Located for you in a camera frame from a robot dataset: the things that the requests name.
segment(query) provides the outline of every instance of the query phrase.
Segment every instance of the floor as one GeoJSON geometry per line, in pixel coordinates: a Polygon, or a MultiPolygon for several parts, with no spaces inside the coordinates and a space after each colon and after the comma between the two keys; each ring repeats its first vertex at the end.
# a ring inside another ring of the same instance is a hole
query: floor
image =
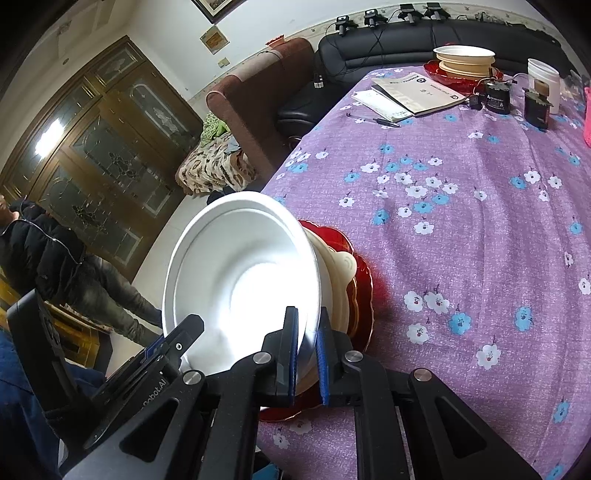
{"type": "MultiPolygon", "coordinates": [[[[160,232],[138,274],[135,276],[133,281],[135,288],[158,308],[162,306],[166,271],[174,246],[187,224],[206,206],[206,201],[206,195],[195,198],[187,196],[183,199],[162,229],[162,232],[160,232]]],[[[161,333],[156,327],[144,324],[161,333]]],[[[113,346],[113,355],[107,368],[107,377],[142,349],[136,343],[117,333],[111,334],[111,344],[113,346]]]]}

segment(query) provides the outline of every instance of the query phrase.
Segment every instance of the pen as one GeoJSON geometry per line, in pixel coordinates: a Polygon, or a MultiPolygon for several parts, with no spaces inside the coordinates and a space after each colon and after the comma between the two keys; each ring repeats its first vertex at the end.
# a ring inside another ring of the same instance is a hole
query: pen
{"type": "Polygon", "coordinates": [[[398,125],[397,123],[391,122],[390,120],[384,120],[382,118],[367,118],[367,117],[364,117],[364,116],[351,115],[349,112],[347,112],[347,116],[350,117],[350,118],[357,118],[359,120],[366,120],[368,122],[373,122],[375,124],[383,125],[385,127],[400,128],[400,125],[398,125]]]}

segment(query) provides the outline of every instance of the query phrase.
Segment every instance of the wooden cabinet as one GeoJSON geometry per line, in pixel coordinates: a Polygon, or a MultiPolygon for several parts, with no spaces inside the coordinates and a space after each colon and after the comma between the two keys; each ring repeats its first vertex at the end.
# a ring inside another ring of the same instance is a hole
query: wooden cabinet
{"type": "Polygon", "coordinates": [[[184,194],[174,174],[203,124],[128,38],[54,95],[0,174],[132,280],[184,194]]]}

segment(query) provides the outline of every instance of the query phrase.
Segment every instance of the wall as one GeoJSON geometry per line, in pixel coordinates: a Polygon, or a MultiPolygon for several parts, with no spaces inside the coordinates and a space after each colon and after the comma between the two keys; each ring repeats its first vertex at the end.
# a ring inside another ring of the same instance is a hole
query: wall
{"type": "MultiPolygon", "coordinates": [[[[551,25],[526,0],[469,3],[507,10],[551,25]]],[[[211,24],[191,0],[140,0],[129,25],[129,36],[183,97],[190,99],[223,73],[217,63],[224,57],[230,61],[227,70],[281,34],[287,37],[332,21],[338,15],[387,5],[393,5],[392,1],[246,0],[218,23],[230,44],[211,55],[200,41],[211,24]]]]}

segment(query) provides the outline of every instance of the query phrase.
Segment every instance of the booklet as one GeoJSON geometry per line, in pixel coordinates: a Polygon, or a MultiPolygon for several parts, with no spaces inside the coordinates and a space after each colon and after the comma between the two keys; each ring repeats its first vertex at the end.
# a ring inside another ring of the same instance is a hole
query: booklet
{"type": "Polygon", "coordinates": [[[437,112],[466,100],[462,94],[419,73],[410,73],[399,79],[374,79],[372,88],[415,116],[437,112]]]}
{"type": "Polygon", "coordinates": [[[361,92],[355,92],[352,96],[355,100],[371,108],[378,115],[383,116],[391,122],[399,122],[413,115],[412,112],[409,112],[403,106],[393,102],[375,90],[362,90],[361,92]]]}

